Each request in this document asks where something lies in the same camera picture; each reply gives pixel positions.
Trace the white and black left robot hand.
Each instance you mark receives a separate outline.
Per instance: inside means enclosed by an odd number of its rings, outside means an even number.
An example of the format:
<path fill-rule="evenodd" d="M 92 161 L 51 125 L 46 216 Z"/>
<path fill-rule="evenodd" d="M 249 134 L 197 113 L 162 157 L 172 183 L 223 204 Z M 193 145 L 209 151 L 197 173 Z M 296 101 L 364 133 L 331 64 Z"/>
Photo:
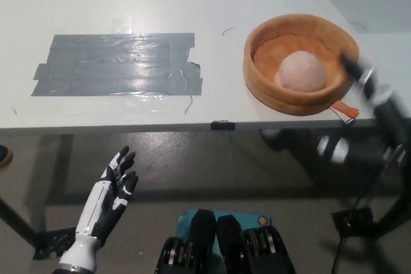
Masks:
<path fill-rule="evenodd" d="M 107 164 L 83 208 L 76 232 L 95 237 L 103 246 L 133 195 L 138 176 L 128 171 L 135 153 L 125 146 Z"/>

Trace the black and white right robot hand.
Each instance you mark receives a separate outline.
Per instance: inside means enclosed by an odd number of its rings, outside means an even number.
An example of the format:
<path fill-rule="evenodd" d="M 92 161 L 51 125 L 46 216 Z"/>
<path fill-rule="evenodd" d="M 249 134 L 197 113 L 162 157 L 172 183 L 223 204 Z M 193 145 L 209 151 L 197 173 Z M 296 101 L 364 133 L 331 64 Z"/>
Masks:
<path fill-rule="evenodd" d="M 341 53 L 340 63 L 354 82 L 361 88 L 365 102 L 372 109 L 374 119 L 393 146 L 402 152 L 410 145 L 410 124 L 400 108 L 392 87 L 378 81 L 376 71 Z M 325 135 L 317 146 L 319 157 L 332 164 L 384 165 L 382 154 L 372 153 L 343 137 Z"/>

